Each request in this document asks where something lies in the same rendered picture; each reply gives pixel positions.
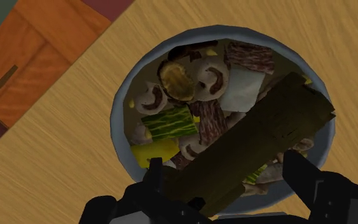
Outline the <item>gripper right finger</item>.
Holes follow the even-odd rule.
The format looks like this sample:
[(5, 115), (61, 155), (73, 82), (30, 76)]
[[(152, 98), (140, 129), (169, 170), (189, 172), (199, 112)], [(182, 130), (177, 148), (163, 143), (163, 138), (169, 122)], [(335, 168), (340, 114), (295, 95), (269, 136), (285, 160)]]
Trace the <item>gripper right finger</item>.
[(310, 210), (310, 224), (358, 224), (358, 184), (322, 171), (294, 150), (284, 153), (283, 178)]

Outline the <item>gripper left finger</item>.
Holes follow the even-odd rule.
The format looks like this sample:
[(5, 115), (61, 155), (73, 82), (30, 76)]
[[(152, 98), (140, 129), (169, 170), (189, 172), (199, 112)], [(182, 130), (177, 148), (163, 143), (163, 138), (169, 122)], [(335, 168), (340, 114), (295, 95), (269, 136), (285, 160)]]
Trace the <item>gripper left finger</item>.
[(79, 224), (211, 224), (195, 208), (162, 194), (161, 158), (153, 158), (146, 179), (128, 186), (124, 196), (94, 197), (85, 204)]

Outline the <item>grey bowl of food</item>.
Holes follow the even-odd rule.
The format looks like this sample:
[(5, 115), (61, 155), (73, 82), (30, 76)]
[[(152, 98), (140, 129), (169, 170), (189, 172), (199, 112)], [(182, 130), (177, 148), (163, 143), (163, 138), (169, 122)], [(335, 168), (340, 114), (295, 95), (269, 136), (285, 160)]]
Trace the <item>grey bowl of food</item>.
[[(139, 182), (143, 179), (146, 170), (142, 169), (135, 161), (135, 158), (130, 150), (129, 142), (124, 134), (123, 102), (132, 80), (144, 66), (161, 57), (167, 51), (176, 46), (225, 38), (248, 42), (255, 45), (267, 46), (275, 50), (277, 53), (297, 64), (300, 69), (313, 81), (312, 88), (319, 91), (326, 98), (329, 98), (324, 82), (317, 76), (306, 61), (304, 61), (303, 58), (295, 51), (274, 38), (246, 27), (229, 25), (198, 27), (179, 33), (169, 39), (166, 39), (165, 41), (162, 41), (151, 51), (146, 53), (130, 70), (114, 97), (110, 116), (111, 140), (114, 144), (120, 163), (135, 182)], [(239, 198), (233, 201), (232, 204), (230, 204), (226, 209), (223, 209), (219, 214), (224, 216), (257, 211), (259, 209), (270, 207), (293, 194), (294, 192), (288, 184), (284, 181), (279, 181), (278, 183), (272, 185), (268, 194)]]

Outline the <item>dark olive flat block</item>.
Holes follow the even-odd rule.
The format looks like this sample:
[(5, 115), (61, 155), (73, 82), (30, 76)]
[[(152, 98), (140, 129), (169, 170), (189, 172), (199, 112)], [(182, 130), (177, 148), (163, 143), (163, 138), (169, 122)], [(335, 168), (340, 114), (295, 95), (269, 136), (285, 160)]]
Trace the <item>dark olive flat block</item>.
[(201, 212), (206, 216), (248, 213), (291, 196), (290, 187), (278, 181), (266, 195), (242, 197), (242, 182), (304, 137), (315, 138), (308, 161), (317, 167), (324, 165), (334, 137), (334, 108), (321, 79), (312, 79), (308, 87), (298, 74), (283, 78), (241, 121), (167, 184), (166, 196), (182, 202), (201, 197), (206, 202)]

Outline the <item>orange wooden cabinet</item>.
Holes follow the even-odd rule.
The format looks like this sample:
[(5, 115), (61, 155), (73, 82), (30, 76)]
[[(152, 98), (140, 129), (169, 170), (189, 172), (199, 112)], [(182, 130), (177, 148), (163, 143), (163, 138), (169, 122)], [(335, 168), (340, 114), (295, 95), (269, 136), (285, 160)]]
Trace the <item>orange wooden cabinet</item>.
[(82, 0), (18, 0), (0, 25), (0, 121), (11, 127), (109, 27)]

